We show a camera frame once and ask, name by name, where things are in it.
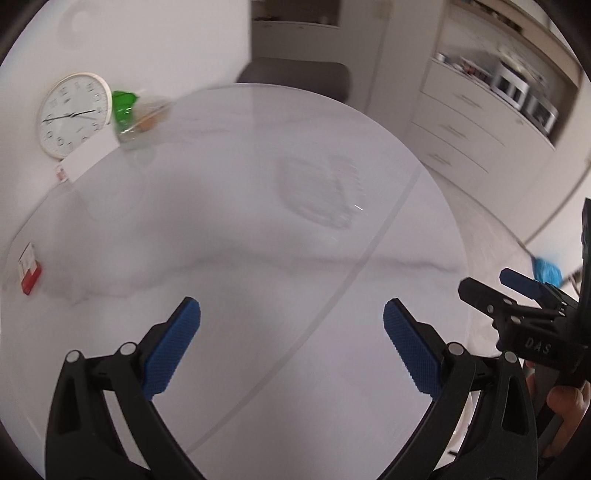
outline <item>drawer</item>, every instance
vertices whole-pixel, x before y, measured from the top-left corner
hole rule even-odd
[[[486,171],[494,167],[504,146],[473,121],[443,103],[421,94],[413,122],[445,140]]]
[[[423,92],[468,117],[503,145],[518,141],[515,127],[523,125],[519,113],[489,89],[451,67],[432,61]]]
[[[487,173],[482,167],[416,124],[410,124],[405,145],[422,163],[467,193],[474,194],[486,180]]]

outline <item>table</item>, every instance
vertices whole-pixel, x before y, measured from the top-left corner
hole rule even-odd
[[[27,297],[29,242],[44,271]],[[199,469],[375,479],[430,402],[384,332],[384,304],[399,297],[464,342],[466,275],[436,184],[365,115],[285,87],[196,92],[54,188],[18,233],[2,275],[0,416],[22,417],[7,429],[42,469],[66,352],[113,353],[192,296],[202,326],[154,403]]]

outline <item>wall clock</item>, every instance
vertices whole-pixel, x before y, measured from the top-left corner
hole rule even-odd
[[[94,73],[74,73],[47,94],[37,117],[37,138],[45,152],[64,158],[109,123],[109,85]]]

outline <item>red and white box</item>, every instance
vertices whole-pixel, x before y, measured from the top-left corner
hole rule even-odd
[[[29,295],[41,275],[41,264],[37,261],[32,243],[27,245],[21,258],[18,259],[18,275],[23,293]]]

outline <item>human hand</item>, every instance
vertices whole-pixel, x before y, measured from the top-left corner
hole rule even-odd
[[[530,362],[526,362],[526,365],[535,368],[535,365]],[[525,382],[530,395],[533,396],[535,393],[535,373],[527,377]],[[556,457],[561,454],[583,420],[590,400],[591,386],[589,382],[585,382],[582,391],[575,387],[554,387],[550,390],[546,397],[546,403],[554,413],[562,417],[563,423],[554,440],[544,450],[544,457]]]

